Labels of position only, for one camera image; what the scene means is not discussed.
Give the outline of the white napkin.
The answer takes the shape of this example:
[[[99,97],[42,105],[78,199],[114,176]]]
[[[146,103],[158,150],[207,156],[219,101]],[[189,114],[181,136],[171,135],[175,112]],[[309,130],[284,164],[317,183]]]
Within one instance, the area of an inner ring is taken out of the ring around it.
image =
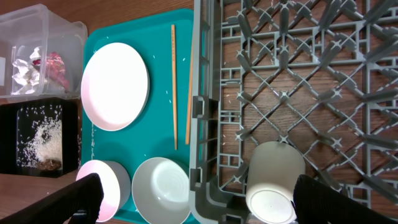
[[[40,83],[41,47],[36,47],[29,56],[29,61],[16,59],[12,65],[18,72],[12,76],[17,84],[12,95],[30,95],[37,91]]]

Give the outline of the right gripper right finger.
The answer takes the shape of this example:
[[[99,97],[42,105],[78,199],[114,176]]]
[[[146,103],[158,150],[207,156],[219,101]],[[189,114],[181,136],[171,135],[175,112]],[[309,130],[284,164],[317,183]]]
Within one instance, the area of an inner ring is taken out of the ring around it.
[[[299,224],[396,223],[305,174],[297,179],[293,202]]]

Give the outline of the white paper cup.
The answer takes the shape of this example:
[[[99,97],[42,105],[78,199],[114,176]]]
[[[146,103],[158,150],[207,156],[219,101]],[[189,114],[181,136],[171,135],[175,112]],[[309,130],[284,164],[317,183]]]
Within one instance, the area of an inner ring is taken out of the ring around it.
[[[264,223],[292,223],[297,218],[293,191],[305,161],[296,148],[277,141],[258,145],[249,163],[246,204]]]

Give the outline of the rice and food scraps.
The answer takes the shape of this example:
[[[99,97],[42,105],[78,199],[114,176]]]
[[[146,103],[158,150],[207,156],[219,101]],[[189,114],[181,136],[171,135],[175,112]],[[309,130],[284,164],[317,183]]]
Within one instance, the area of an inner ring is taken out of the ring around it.
[[[16,147],[19,167],[62,169],[62,105],[50,103],[18,109]]]

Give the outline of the white round plate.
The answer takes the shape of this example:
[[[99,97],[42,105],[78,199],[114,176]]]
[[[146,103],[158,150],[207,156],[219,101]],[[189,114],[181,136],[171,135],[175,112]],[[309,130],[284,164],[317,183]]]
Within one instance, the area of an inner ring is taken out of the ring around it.
[[[89,120],[105,131],[119,131],[137,119],[149,92],[149,72],[142,57],[120,42],[97,50],[81,80],[83,109]]]

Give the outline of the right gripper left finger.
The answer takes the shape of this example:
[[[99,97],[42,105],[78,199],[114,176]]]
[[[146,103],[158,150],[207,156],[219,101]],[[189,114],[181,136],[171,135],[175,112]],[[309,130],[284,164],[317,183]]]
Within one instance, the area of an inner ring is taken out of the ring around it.
[[[92,173],[1,219],[1,223],[95,223],[103,198],[100,177]]]

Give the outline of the red snack wrapper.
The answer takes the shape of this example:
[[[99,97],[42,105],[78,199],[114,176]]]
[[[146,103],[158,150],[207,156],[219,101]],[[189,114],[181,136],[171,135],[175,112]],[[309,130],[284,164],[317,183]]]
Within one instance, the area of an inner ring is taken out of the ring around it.
[[[47,55],[45,64],[44,91],[51,92],[56,89],[69,92],[70,82],[66,78],[65,63],[60,54],[51,52]]]

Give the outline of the pink bowl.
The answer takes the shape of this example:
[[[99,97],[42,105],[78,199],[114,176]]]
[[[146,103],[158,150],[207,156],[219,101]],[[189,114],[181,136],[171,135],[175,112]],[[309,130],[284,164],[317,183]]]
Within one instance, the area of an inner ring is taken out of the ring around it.
[[[99,175],[104,193],[97,222],[106,222],[112,219],[128,201],[131,193],[131,180],[121,164],[101,160],[84,163],[77,173],[76,180],[92,173]]]

